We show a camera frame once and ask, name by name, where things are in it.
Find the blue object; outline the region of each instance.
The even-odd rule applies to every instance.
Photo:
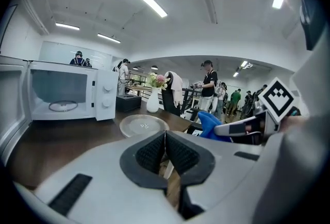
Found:
[[[203,132],[200,137],[216,141],[232,142],[230,137],[218,136],[214,133],[215,126],[222,124],[214,115],[205,111],[200,111],[198,113],[198,118],[200,118],[203,128]]]

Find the white vase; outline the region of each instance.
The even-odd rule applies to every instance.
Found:
[[[159,109],[158,91],[159,88],[153,88],[152,93],[146,103],[146,110],[149,112],[155,113]]]

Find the dark wooden table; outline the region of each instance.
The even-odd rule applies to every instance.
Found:
[[[119,129],[123,118],[147,114],[164,120],[170,130],[185,131],[191,122],[159,109],[156,113],[141,108],[121,113],[115,119],[97,122],[94,118],[78,120],[34,121],[11,154],[7,168],[13,180],[35,189],[49,175],[87,150],[101,144],[125,139]]]

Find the black chair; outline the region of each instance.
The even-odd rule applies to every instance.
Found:
[[[177,107],[175,107],[174,105],[173,91],[171,89],[173,83],[173,75],[171,72],[169,72],[167,78],[170,78],[170,81],[167,83],[167,88],[166,90],[161,90],[164,110],[176,116],[180,116],[180,105],[178,105]]]

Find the black cap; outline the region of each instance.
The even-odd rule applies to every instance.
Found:
[[[206,64],[212,64],[211,60],[204,61],[204,64],[203,65],[206,65]]]

